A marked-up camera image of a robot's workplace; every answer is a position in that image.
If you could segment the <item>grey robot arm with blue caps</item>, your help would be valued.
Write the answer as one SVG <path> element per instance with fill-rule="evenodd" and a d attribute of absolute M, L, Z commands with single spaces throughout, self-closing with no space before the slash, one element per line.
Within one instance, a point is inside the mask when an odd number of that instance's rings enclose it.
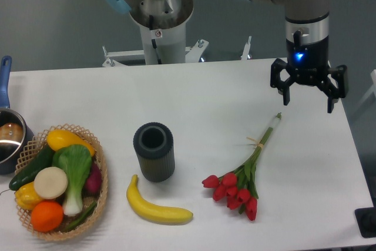
<path fill-rule="evenodd" d="M 185 29 L 193 13 L 193 0 L 105 1 L 138 24 L 148 65 L 187 61 Z M 328 61 L 329 0 L 259 1 L 285 9 L 287 58 L 272 63 L 271 87 L 287 105 L 292 84 L 315 86 L 327 96 L 327 110 L 332 112 L 335 103 L 347 95 L 348 81 L 347 67 L 332 68 Z"/>

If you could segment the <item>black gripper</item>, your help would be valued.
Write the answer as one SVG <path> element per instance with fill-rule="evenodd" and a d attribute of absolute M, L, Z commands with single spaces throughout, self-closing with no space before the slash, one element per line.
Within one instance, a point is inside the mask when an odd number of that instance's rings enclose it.
<path fill-rule="evenodd" d="M 283 105 L 290 103 L 290 86 L 294 83 L 317 86 L 327 96 L 327 113 L 348 93 L 348 68 L 346 65 L 328 65 L 329 36 L 315 42 L 303 44 L 301 31 L 293 33 L 293 41 L 286 40 L 287 62 L 280 58 L 271 64 L 270 86 L 283 96 Z M 282 80 L 286 71 L 288 78 Z"/>

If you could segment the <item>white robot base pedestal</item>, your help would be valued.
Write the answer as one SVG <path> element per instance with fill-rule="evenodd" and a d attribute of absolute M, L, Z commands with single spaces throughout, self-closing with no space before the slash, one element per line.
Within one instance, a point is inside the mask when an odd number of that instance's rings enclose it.
<path fill-rule="evenodd" d="M 116 12 L 129 14 L 140 30 L 142 51 L 111 52 L 108 60 L 143 57 L 147 65 L 203 62 L 209 42 L 198 39 L 186 46 L 186 24 L 193 0 L 143 0 L 131 8 L 125 0 L 105 0 Z"/>

